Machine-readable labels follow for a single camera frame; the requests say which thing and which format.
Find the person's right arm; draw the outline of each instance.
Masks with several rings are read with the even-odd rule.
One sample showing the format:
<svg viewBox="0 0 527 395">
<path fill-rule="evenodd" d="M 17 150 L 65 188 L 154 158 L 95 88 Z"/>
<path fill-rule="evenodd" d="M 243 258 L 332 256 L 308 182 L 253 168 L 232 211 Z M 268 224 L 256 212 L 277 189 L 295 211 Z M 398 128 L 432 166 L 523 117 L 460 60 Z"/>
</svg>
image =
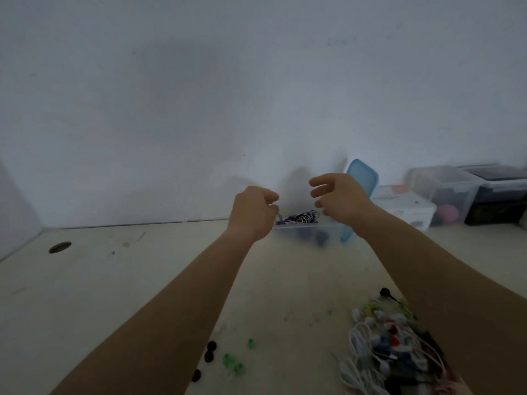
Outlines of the person's right arm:
<svg viewBox="0 0 527 395">
<path fill-rule="evenodd" d="M 526 392 L 525 298 L 374 205 L 351 176 L 330 173 L 309 184 L 320 197 L 315 206 L 372 247 L 475 395 Z"/>
</svg>

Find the blue lid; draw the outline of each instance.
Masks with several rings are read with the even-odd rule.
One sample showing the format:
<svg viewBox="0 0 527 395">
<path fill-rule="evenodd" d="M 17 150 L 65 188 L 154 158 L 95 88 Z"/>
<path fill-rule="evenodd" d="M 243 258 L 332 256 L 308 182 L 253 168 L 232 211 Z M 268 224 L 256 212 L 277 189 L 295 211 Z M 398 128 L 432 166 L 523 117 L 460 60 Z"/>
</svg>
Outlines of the blue lid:
<svg viewBox="0 0 527 395">
<path fill-rule="evenodd" d="M 375 172 L 371 167 L 366 165 L 360 159 L 354 159 L 346 171 L 348 175 L 353 177 L 358 184 L 363 188 L 368 197 L 372 197 L 373 192 L 379 184 L 379 174 Z M 353 229 L 349 226 L 344 226 L 342 232 L 342 237 L 340 240 L 342 242 L 347 242 L 353 235 Z"/>
</svg>

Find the pink round object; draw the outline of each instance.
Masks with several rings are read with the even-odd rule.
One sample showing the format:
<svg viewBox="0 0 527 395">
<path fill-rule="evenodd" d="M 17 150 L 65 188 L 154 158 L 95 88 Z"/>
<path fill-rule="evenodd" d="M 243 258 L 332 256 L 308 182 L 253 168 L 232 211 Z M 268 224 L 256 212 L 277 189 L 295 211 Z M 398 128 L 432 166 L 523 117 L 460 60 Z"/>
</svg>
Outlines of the pink round object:
<svg viewBox="0 0 527 395">
<path fill-rule="evenodd" d="M 452 224 L 459 219 L 459 210 L 453 205 L 438 206 L 436 213 L 443 219 L 444 224 Z"/>
</svg>

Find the hand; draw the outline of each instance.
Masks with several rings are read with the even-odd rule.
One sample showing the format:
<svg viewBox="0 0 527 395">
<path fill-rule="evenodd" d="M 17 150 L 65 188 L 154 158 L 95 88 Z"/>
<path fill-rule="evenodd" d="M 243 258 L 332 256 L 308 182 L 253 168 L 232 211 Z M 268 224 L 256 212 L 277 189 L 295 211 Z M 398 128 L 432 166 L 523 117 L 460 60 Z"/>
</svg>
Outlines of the hand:
<svg viewBox="0 0 527 395">
<path fill-rule="evenodd" d="M 278 213 L 278 194 L 263 187 L 249 186 L 234 197 L 226 234 L 256 242 L 274 225 Z"/>
<path fill-rule="evenodd" d="M 323 214 L 348 226 L 375 208 L 360 184 L 348 174 L 327 173 L 313 177 L 309 184 L 311 187 L 320 186 L 311 191 L 313 198 L 320 197 L 315 206 L 324 208 Z"/>
</svg>

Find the white wall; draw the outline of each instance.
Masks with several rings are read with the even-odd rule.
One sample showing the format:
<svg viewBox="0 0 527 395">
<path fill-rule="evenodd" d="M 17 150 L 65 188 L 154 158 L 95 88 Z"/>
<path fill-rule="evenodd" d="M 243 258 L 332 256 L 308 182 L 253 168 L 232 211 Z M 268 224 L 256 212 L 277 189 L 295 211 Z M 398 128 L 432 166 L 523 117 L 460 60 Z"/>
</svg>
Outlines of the white wall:
<svg viewBox="0 0 527 395">
<path fill-rule="evenodd" d="M 287 206 L 347 157 L 524 166 L 526 2 L 1 0 L 0 154 L 54 227 Z"/>
<path fill-rule="evenodd" d="M 41 231 L 35 211 L 0 163 L 0 261 Z"/>
</svg>

